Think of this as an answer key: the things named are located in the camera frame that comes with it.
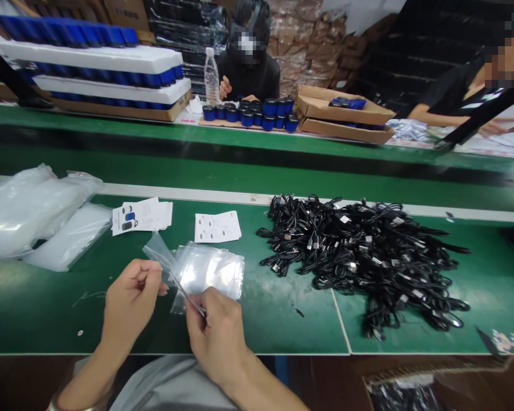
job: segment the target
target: instruction card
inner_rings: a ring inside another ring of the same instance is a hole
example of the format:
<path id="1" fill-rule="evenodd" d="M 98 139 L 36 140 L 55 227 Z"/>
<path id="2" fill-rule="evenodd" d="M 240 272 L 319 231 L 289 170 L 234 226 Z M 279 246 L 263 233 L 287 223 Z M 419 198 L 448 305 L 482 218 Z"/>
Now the instruction card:
<path id="1" fill-rule="evenodd" d="M 224 243 L 242 237 L 236 211 L 226 213 L 196 214 L 194 227 L 195 243 Z"/>
<path id="2" fill-rule="evenodd" d="M 173 203 L 158 197 L 136 203 L 123 203 L 113 210 L 113 237 L 128 231 L 158 231 L 171 225 Z"/>

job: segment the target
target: white foam tray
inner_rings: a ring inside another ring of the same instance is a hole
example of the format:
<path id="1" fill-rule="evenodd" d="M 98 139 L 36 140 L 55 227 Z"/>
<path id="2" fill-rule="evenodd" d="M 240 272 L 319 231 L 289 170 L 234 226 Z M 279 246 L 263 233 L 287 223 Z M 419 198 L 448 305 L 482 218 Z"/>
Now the white foam tray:
<path id="1" fill-rule="evenodd" d="M 160 74 L 183 64 L 183 55 L 178 51 L 150 46 L 70 49 L 4 40 L 0 42 L 0 48 L 8 57 L 19 60 L 144 74 Z"/>
<path id="2" fill-rule="evenodd" d="M 108 97 L 122 100 L 144 101 L 147 103 L 174 104 L 190 90 L 190 80 L 177 80 L 169 87 L 158 89 L 121 86 L 119 84 L 99 83 L 89 80 L 69 79 L 39 75 L 33 77 L 42 90 L 70 92 L 93 97 Z"/>

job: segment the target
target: plastic water bottle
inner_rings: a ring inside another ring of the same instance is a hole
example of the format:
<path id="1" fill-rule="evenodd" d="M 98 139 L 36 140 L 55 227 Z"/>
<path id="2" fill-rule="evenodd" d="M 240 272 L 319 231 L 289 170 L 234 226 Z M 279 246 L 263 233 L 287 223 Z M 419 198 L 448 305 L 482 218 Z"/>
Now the plastic water bottle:
<path id="1" fill-rule="evenodd" d="M 206 83 L 207 104 L 210 106 L 219 104 L 219 71 L 217 70 L 217 63 L 215 61 L 213 47 L 206 47 L 204 82 Z"/>

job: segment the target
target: stack of plastic bags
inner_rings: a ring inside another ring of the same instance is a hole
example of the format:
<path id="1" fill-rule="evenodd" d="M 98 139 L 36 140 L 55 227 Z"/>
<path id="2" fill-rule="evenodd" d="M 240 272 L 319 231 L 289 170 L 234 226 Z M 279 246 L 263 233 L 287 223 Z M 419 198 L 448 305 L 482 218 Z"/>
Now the stack of plastic bags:
<path id="1" fill-rule="evenodd" d="M 158 233 L 143 247 L 143 252 L 149 259 L 160 262 L 164 281 L 173 285 L 171 279 L 166 277 L 176 276 L 188 295 L 215 287 L 233 300 L 242 296 L 245 268 L 243 256 L 189 241 L 186 246 L 181 245 L 173 257 Z M 175 296 L 171 312 L 185 314 L 183 293 L 178 292 Z"/>
<path id="2" fill-rule="evenodd" d="M 80 172 L 58 179 L 44 164 L 0 183 L 0 259 L 68 271 L 110 226 L 110 209 L 84 205 L 102 183 Z M 47 242 L 33 250 L 38 240 Z"/>

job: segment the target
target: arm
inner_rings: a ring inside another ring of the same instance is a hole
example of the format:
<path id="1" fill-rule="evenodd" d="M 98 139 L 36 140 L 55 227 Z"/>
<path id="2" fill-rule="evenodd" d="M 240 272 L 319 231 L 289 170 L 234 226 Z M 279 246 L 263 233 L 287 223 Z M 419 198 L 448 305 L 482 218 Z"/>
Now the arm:
<path id="1" fill-rule="evenodd" d="M 432 114 L 429 113 L 428 110 L 430 110 L 430 106 L 426 104 L 417 104 L 409 114 L 408 119 L 418 120 L 420 122 L 428 124 L 429 126 L 458 127 L 470 118 L 467 116 L 457 117 Z"/>
<path id="2" fill-rule="evenodd" d="M 190 346 L 211 381 L 244 411 L 308 411 L 247 348 L 240 304 L 213 287 L 193 298 L 207 318 L 185 300 Z"/>
<path id="3" fill-rule="evenodd" d="M 167 293 L 162 269 L 155 261 L 133 260 L 107 291 L 101 343 L 80 372 L 57 397 L 60 410 L 81 410 L 101 405 L 145 328 L 156 296 Z"/>

